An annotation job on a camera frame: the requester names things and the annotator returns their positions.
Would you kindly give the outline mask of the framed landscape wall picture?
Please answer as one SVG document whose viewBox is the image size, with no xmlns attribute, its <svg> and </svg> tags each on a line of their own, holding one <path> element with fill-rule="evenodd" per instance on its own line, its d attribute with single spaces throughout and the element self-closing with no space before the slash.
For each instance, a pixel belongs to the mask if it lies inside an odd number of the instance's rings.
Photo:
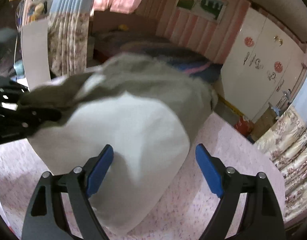
<svg viewBox="0 0 307 240">
<path fill-rule="evenodd" d="M 227 4 L 228 2 L 223 0 L 177 0 L 176 7 L 208 21 L 219 23 Z"/>
</svg>

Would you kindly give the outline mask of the pink floral bed sheet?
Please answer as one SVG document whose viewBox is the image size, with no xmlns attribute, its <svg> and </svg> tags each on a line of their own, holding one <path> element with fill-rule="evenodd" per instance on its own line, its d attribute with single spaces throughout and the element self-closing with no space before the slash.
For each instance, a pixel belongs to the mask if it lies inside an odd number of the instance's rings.
<svg viewBox="0 0 307 240">
<path fill-rule="evenodd" d="M 272 162 L 246 138 L 212 114 L 197 139 L 211 155 L 241 174 L 264 172 L 273 187 L 281 209 L 285 207 L 285 183 Z M 0 204 L 10 228 L 22 234 L 26 208 L 34 188 L 47 170 L 27 140 L 0 145 Z M 198 239 L 218 205 L 191 150 L 177 176 L 145 219 L 126 239 Z"/>
</svg>

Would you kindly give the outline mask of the blue floral curtain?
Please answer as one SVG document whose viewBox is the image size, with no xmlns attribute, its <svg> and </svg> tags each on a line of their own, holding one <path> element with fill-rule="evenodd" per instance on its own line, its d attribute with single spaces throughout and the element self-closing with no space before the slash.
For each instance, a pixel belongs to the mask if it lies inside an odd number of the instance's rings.
<svg viewBox="0 0 307 240">
<path fill-rule="evenodd" d="M 255 143 L 285 183 L 284 222 L 307 211 L 307 77 L 278 121 Z"/>
<path fill-rule="evenodd" d="M 48 16 L 48 60 L 56 76 L 85 71 L 94 0 L 53 0 Z"/>
</svg>

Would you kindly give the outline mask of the white board panel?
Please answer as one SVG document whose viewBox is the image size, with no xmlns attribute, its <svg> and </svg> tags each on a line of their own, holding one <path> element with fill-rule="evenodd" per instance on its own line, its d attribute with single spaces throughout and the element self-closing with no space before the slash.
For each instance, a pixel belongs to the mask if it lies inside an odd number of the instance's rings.
<svg viewBox="0 0 307 240">
<path fill-rule="evenodd" d="M 47 19 L 31 22 L 22 27 L 21 50 L 29 90 L 50 81 Z"/>
</svg>

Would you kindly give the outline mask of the blue floral left curtain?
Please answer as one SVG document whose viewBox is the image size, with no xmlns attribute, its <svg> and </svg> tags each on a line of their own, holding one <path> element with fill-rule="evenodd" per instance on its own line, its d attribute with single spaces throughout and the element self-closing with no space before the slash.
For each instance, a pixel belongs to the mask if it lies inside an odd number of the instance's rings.
<svg viewBox="0 0 307 240">
<path fill-rule="evenodd" d="M 48 16 L 48 60 L 56 76 L 85 71 L 94 0 L 53 0 Z"/>
</svg>

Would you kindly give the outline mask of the yellow item on far bed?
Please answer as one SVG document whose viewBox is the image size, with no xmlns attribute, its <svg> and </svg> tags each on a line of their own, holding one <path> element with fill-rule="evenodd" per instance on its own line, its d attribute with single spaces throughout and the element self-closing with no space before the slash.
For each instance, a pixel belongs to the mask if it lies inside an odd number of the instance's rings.
<svg viewBox="0 0 307 240">
<path fill-rule="evenodd" d="M 125 24 L 120 24 L 118 26 L 118 30 L 119 31 L 129 31 L 129 27 L 127 25 L 125 25 Z"/>
</svg>

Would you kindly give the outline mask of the white and grey large garment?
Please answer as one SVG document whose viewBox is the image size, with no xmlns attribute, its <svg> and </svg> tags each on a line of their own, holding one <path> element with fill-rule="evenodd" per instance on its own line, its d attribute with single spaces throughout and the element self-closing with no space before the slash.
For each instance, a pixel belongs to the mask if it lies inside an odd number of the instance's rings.
<svg viewBox="0 0 307 240">
<path fill-rule="evenodd" d="M 45 122 L 29 138 L 54 174 L 113 147 L 113 163 L 90 204 L 100 224 L 122 236 L 160 200 L 217 101 L 199 77 L 122 53 L 94 72 L 37 87 L 18 107 L 61 112 L 60 120 Z"/>
</svg>

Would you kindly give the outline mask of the blue floral right curtain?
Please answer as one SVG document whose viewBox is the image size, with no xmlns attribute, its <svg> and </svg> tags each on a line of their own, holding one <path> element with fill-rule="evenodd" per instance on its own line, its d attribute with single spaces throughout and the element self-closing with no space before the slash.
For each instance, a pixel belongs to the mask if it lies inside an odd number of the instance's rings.
<svg viewBox="0 0 307 240">
<path fill-rule="evenodd" d="M 307 77 L 278 121 L 255 143 L 285 183 L 284 222 L 307 211 Z"/>
</svg>

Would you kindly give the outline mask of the far bed striped blanket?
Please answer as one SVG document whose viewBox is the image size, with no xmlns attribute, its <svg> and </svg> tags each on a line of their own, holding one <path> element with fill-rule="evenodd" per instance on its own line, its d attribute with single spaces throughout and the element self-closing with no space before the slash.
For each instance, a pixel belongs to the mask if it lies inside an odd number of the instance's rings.
<svg viewBox="0 0 307 240">
<path fill-rule="evenodd" d="M 127 25 L 129 31 L 119 31 L 120 24 Z M 95 11 L 91 27 L 91 35 L 95 38 L 93 59 L 101 63 L 119 53 L 128 52 L 164 61 L 210 84 L 220 77 L 222 64 L 213 63 L 200 53 L 157 36 L 156 20 L 137 14 Z"/>
</svg>

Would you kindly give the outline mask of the white wardrobe with decals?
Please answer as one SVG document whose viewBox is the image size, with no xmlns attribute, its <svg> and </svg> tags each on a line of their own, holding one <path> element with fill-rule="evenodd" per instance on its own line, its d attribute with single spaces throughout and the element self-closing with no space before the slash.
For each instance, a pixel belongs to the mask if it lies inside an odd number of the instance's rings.
<svg viewBox="0 0 307 240">
<path fill-rule="evenodd" d="M 283 92 L 293 89 L 302 71 L 304 52 L 273 21 L 250 8 L 227 56 L 215 88 L 252 122 Z"/>
</svg>

